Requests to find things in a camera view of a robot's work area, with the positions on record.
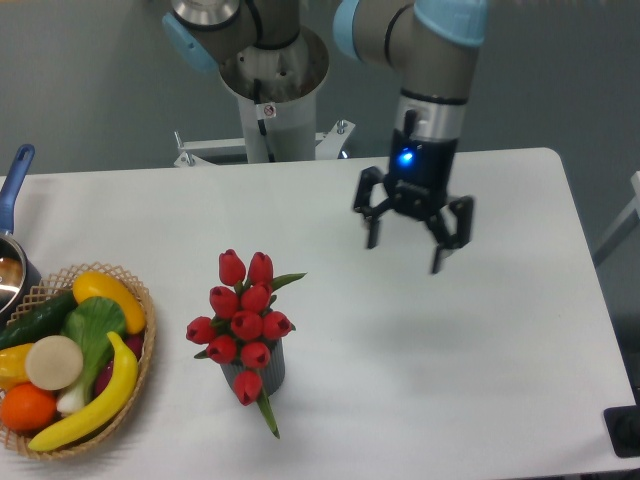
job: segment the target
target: cucumber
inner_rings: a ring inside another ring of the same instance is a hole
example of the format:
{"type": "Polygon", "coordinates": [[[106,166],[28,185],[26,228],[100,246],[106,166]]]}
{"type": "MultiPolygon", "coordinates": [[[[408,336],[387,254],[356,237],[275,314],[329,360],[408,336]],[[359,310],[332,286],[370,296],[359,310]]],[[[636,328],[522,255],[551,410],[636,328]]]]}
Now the cucumber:
{"type": "Polygon", "coordinates": [[[71,290],[42,302],[0,332],[0,350],[59,334],[67,314],[77,306],[71,290]]]}

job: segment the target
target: red tulip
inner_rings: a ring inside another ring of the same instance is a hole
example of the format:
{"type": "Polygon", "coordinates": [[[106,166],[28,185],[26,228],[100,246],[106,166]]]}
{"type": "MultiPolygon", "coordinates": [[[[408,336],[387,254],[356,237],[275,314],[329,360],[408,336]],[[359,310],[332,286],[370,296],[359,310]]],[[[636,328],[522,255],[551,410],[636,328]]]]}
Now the red tulip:
{"type": "Polygon", "coordinates": [[[230,319],[238,311],[240,300],[235,292],[227,287],[214,287],[209,292],[211,308],[220,318],[230,319]]]}
{"type": "Polygon", "coordinates": [[[247,269],[234,250],[227,250],[220,254],[219,273],[220,281],[225,285],[233,287],[236,283],[244,280],[247,269]]]}
{"type": "Polygon", "coordinates": [[[231,330],[242,340],[249,342],[262,334],[262,318],[247,310],[240,310],[231,319],[231,330]]]}
{"type": "Polygon", "coordinates": [[[269,306],[271,292],[271,287],[264,282],[253,285],[242,294],[240,305],[244,310],[260,313],[269,306]]]}
{"type": "Polygon", "coordinates": [[[240,403],[247,406],[255,402],[262,391],[262,378],[256,372],[245,370],[233,381],[233,391],[240,403]]]}
{"type": "Polygon", "coordinates": [[[249,280],[255,285],[256,283],[271,283],[273,280],[273,263],[269,255],[262,252],[256,252],[249,264],[249,280]]]}
{"type": "Polygon", "coordinates": [[[264,368],[271,359],[271,353],[264,343],[253,342],[242,347],[240,359],[247,368],[264,368]]]}
{"type": "Polygon", "coordinates": [[[291,331],[291,322],[282,312],[271,312],[264,317],[262,335],[269,340],[277,340],[291,331]]]}
{"type": "Polygon", "coordinates": [[[204,345],[212,342],[214,338],[216,338],[216,331],[208,317],[198,317],[187,327],[187,340],[193,343],[204,345]]]}
{"type": "Polygon", "coordinates": [[[214,362],[231,363],[236,358],[238,347],[229,335],[221,335],[207,347],[207,356],[214,362]]]}

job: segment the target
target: wicker basket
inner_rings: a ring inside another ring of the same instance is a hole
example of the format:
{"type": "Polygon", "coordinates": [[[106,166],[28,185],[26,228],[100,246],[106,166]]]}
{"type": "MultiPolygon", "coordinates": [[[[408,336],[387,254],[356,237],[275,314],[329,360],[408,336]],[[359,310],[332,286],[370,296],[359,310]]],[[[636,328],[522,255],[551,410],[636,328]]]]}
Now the wicker basket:
{"type": "MultiPolygon", "coordinates": [[[[61,460],[69,457],[73,457],[80,453],[84,453],[87,450],[95,447],[108,438],[116,429],[120,426],[125,419],[129,410],[135,403],[136,399],[140,395],[142,386],[144,385],[145,378],[149,370],[149,364],[151,362],[151,356],[153,354],[153,346],[156,338],[156,319],[155,311],[153,308],[153,302],[149,296],[149,290],[145,288],[137,277],[133,276],[130,272],[124,270],[119,266],[103,265],[100,263],[94,263],[92,265],[79,265],[72,266],[68,269],[63,269],[57,274],[49,276],[47,279],[43,279],[38,286],[32,287],[28,295],[24,297],[22,303],[18,306],[16,311],[11,315],[9,323],[14,321],[20,321],[20,317],[26,312],[31,310],[34,306],[54,296],[56,293],[70,290],[74,279],[83,272],[88,270],[96,270],[106,273],[114,278],[120,280],[129,291],[138,299],[140,305],[145,313],[147,320],[147,326],[145,329],[144,346],[142,350],[142,357],[139,361],[139,373],[138,381],[136,382],[133,395],[124,406],[124,408],[107,424],[105,428],[100,430],[96,436],[90,439],[83,439],[80,442],[76,442],[65,447],[61,447],[58,450],[47,453],[34,452],[30,450],[27,445],[31,438],[24,437],[22,435],[9,430],[5,425],[0,422],[0,443],[3,443],[5,448],[13,450],[20,455],[32,458],[35,460],[61,460]]],[[[0,390],[0,404],[4,399],[4,392],[0,390]]]]}

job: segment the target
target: gray vase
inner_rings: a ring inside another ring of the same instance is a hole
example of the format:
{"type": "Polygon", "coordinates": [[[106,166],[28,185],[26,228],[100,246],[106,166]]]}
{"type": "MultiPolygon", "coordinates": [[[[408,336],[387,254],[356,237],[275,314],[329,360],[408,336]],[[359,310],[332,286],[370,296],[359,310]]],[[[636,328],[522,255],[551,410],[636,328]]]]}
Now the gray vase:
{"type": "MultiPolygon", "coordinates": [[[[266,368],[258,370],[258,373],[262,377],[262,384],[267,391],[267,395],[273,395],[284,380],[284,354],[282,352],[282,339],[278,340],[274,347],[270,349],[271,359],[266,368]]],[[[233,389],[233,381],[236,379],[240,372],[245,370],[244,365],[240,362],[227,363],[220,365],[222,373],[227,379],[229,387],[233,389]]]]}

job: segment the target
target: yellow pepper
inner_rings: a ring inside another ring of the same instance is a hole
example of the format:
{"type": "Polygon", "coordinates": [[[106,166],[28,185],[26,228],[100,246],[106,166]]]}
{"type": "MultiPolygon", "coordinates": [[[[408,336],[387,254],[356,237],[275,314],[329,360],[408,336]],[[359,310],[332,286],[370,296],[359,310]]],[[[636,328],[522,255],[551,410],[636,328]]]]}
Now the yellow pepper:
{"type": "Polygon", "coordinates": [[[73,282],[73,296],[78,304],[91,297],[105,297],[116,302],[124,313],[129,335],[142,332],[147,324],[136,298],[127,287],[106,273],[89,271],[80,274],[73,282]]]}
{"type": "Polygon", "coordinates": [[[49,452],[74,442],[105,425],[127,404],[138,379],[138,360],[115,332],[107,333],[115,355],[107,388],[91,403],[37,434],[29,448],[49,452]]]}
{"type": "Polygon", "coordinates": [[[25,343],[0,350],[0,390],[9,391],[16,385],[29,381],[24,361],[32,346],[33,343],[25,343]]]}

